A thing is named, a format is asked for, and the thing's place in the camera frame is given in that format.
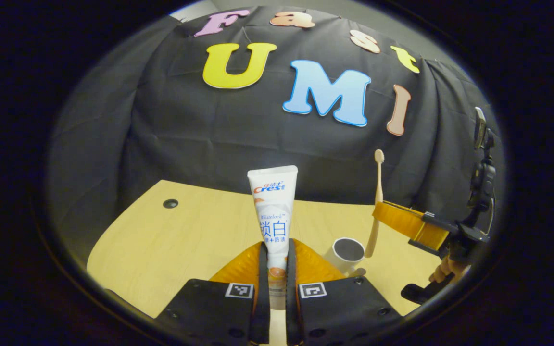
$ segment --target black fabric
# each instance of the black fabric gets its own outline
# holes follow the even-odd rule
[[[503,174],[492,106],[468,76],[337,15],[297,7],[248,9],[247,17],[202,37],[193,35],[207,17],[178,26],[165,18],[109,55],[112,62],[96,66],[70,98],[55,131],[49,184],[57,226],[84,261],[118,214],[161,179],[249,193],[249,169],[295,164],[297,199],[372,204],[378,148],[385,153],[384,199],[461,219],[468,214],[471,169],[481,158],[473,151],[475,106],[495,133],[492,152]],[[316,25],[271,25],[281,11],[306,12]],[[375,37],[382,52],[354,45],[350,29]],[[206,49],[228,42],[240,45],[229,73],[246,70],[249,43],[277,45],[254,85],[219,89],[203,81]],[[420,73],[405,68],[391,46],[406,49]],[[340,101],[323,117],[311,99],[310,114],[285,112],[295,78],[290,62],[297,59],[320,63],[331,81],[345,70],[369,75],[367,126],[335,120]],[[402,136],[386,129],[395,84],[412,96]],[[499,180],[500,206],[503,175]]]

